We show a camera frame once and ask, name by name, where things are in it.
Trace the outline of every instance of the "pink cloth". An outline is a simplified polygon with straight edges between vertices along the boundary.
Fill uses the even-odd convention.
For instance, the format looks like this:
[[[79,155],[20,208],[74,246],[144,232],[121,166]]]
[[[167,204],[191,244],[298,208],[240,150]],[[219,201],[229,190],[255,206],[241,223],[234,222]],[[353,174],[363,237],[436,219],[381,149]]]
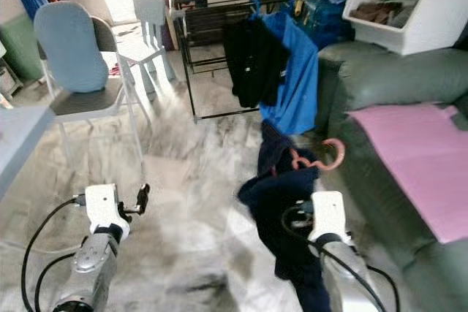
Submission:
[[[468,132],[454,107],[376,106],[350,113],[441,243],[468,237]]]

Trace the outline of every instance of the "white plastic container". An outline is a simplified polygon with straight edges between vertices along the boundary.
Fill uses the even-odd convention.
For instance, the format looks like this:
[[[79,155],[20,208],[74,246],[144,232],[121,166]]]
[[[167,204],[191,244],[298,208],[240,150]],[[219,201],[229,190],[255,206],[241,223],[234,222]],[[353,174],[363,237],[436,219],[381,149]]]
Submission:
[[[356,30],[356,40],[386,47],[402,55],[451,47],[468,20],[468,0],[419,0],[403,28],[380,25],[350,16],[361,3],[347,0],[343,18]]]

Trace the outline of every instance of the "white plastic chair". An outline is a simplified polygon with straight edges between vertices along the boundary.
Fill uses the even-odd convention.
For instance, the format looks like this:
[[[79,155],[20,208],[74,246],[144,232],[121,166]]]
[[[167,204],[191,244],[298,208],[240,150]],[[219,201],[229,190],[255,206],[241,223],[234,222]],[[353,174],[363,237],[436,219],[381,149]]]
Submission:
[[[90,118],[101,118],[116,115],[122,106],[122,101],[125,97],[130,117],[132,136],[135,141],[140,162],[143,163],[143,152],[141,149],[140,138],[137,133],[137,124],[130,99],[131,95],[136,98],[137,103],[140,105],[148,125],[151,123],[150,118],[137,95],[135,87],[122,72],[121,58],[118,54],[117,43],[112,29],[108,24],[106,24],[106,22],[99,18],[91,17],[91,19],[93,21],[94,34],[96,36],[99,51],[115,53],[120,70],[120,78],[110,78],[107,81],[105,88],[101,91],[94,91],[91,93],[70,93],[61,89],[57,93],[56,85],[58,87],[59,85],[53,79],[53,72],[52,75],[50,74],[47,64],[47,55],[41,48],[40,43],[38,43],[42,70],[44,72],[45,79],[47,80],[49,93],[53,98],[50,108],[56,114],[55,122],[58,123],[60,128],[67,162],[69,166],[74,169],[69,140],[63,123],[83,120],[88,121]]]
[[[129,64],[137,64],[140,67],[141,77],[145,90],[153,91],[152,84],[156,85],[148,72],[156,74],[156,67],[153,59],[157,56],[162,57],[164,71],[168,80],[175,78],[175,74],[169,60],[166,50],[162,45],[161,27],[165,24],[165,3],[163,0],[133,0],[135,15],[141,22],[143,41],[125,42],[119,54],[122,57],[124,71],[131,80],[134,80]]]

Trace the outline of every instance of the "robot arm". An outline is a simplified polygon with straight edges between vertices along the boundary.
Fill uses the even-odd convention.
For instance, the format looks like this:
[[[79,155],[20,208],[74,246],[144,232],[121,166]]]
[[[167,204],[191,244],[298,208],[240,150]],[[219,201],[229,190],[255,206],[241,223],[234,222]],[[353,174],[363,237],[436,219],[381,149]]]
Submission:
[[[148,184],[137,196],[137,205],[125,209],[118,202],[114,184],[86,188],[86,212],[91,221],[91,236],[72,261],[72,273],[61,290],[53,312],[104,311],[110,281],[116,272],[118,246],[129,234],[128,213],[143,214],[148,203]]]
[[[320,257],[322,276],[327,289],[333,312],[379,312],[377,301],[351,272],[335,259],[317,248],[333,254],[357,273],[371,289],[376,292],[366,263],[350,247],[346,234],[343,196],[337,191],[318,191],[313,193],[314,229],[309,240],[311,252]]]

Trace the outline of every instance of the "leather sofa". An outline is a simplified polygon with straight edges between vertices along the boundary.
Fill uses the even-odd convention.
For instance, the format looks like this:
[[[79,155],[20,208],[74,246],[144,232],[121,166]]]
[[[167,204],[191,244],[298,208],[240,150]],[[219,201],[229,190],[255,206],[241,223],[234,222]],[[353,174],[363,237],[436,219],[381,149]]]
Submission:
[[[347,114],[376,104],[420,102],[455,104],[461,111],[459,128],[467,130],[468,52],[399,56],[362,42],[320,52],[314,133],[345,143],[347,155],[337,172],[349,195],[425,311],[468,311],[468,239],[439,243],[365,131]]]

